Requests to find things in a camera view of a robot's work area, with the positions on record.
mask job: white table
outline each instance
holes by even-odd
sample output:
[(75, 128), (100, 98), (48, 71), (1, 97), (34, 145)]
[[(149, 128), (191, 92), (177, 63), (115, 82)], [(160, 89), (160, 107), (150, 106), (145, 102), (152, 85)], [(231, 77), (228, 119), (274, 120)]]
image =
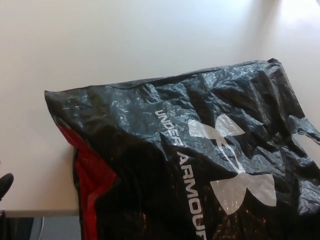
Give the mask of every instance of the white table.
[(0, 175), (15, 177), (0, 208), (9, 217), (78, 213), (72, 148), (44, 90), (270, 58), (320, 130), (316, 0), (0, 1)]

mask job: plastic bag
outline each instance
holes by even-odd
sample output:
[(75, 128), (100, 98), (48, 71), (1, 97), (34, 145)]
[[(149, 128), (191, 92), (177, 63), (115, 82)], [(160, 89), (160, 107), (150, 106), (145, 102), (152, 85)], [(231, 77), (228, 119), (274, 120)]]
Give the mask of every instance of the plastic bag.
[(84, 240), (320, 239), (320, 143), (275, 59), (45, 92)]

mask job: under armour bag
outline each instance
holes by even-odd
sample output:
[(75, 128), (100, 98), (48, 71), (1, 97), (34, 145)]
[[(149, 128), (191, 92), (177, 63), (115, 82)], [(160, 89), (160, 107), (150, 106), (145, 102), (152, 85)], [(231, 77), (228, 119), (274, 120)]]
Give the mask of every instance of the under armour bag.
[(83, 240), (319, 240), (320, 143), (275, 59), (45, 92)]

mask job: black object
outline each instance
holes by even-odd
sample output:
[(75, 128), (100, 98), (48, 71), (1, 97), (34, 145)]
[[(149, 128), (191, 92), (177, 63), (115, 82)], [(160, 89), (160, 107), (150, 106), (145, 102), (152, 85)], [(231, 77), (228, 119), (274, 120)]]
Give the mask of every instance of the black object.
[(13, 182), (14, 176), (12, 175), (12, 173), (7, 173), (0, 178), (0, 201), (8, 192)]
[(45, 100), (77, 148), (84, 240), (320, 239), (320, 170), (293, 138), (320, 133), (277, 60)]
[[(0, 178), (0, 201), (9, 191), (12, 183), (14, 182), (14, 176), (12, 173), (7, 173)], [(11, 228), (10, 222), (6, 218), (6, 213), (3, 210), (0, 212), (0, 240), (11, 240)]]

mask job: red panel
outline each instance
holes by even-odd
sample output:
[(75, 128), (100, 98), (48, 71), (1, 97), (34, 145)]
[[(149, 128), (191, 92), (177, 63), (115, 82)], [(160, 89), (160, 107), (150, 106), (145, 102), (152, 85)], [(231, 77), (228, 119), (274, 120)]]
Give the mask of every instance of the red panel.
[(66, 140), (78, 149), (75, 170), (79, 178), (83, 239), (98, 240), (95, 201), (114, 183), (116, 173), (73, 130), (58, 126)]

